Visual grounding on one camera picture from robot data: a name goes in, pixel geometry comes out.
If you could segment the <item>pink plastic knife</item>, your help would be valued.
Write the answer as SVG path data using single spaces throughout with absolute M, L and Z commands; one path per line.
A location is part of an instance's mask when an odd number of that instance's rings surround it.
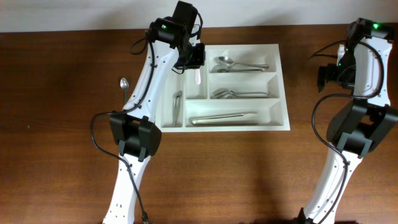
M 194 81 L 196 85 L 199 85 L 201 83 L 201 74 L 199 69 L 194 70 Z

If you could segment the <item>large metal spoon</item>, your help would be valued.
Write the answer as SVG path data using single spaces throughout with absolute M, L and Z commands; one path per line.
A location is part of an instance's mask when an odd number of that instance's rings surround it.
M 211 73 L 236 73 L 236 72 L 263 72 L 263 68 L 233 68 L 226 65 L 216 65 L 210 72 Z
M 240 62 L 235 62 L 231 58 L 225 57 L 225 56 L 216 57 L 215 60 L 217 62 L 219 62 L 220 64 L 226 65 L 228 67 L 233 67 L 235 65 L 244 65 L 244 66 L 256 67 L 256 68 L 269 68 L 268 64 L 258 65 L 258 64 L 250 64 L 250 63 L 240 63 Z

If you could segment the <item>small teaspoon dark handle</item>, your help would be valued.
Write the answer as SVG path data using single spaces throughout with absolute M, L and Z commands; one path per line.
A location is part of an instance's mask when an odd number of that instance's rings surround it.
M 126 78 L 122 78 L 122 79 L 120 79 L 119 85 L 124 92 L 124 104 L 126 104 L 128 101 L 129 83 Z

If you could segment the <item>metal tongs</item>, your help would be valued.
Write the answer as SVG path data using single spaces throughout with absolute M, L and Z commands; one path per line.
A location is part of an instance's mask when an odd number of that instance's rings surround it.
M 205 117 L 191 118 L 193 125 L 238 125 L 238 124 L 258 124 L 259 115 L 257 113 L 232 113 L 220 114 Z

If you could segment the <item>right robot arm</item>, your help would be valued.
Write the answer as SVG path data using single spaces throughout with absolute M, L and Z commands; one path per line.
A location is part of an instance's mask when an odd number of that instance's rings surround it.
M 358 18 L 329 63 L 318 69 L 317 87 L 333 82 L 350 90 L 322 97 L 348 98 L 349 103 L 330 121 L 326 138 L 328 155 L 315 193 L 294 223 L 334 223 L 336 209 L 350 177 L 363 158 L 373 152 L 397 124 L 387 91 L 387 65 L 394 41 L 392 26 Z

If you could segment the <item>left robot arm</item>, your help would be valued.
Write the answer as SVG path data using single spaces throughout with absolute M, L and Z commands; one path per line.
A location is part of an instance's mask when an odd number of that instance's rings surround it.
M 107 112 L 118 147 L 118 174 L 103 223 L 134 223 L 135 206 L 142 205 L 139 185 L 162 132 L 155 124 L 158 102 L 171 72 L 183 74 L 205 63 L 205 46 L 199 42 L 198 9 L 179 1 L 172 16 L 158 18 L 146 30 L 146 61 L 138 83 L 121 111 Z

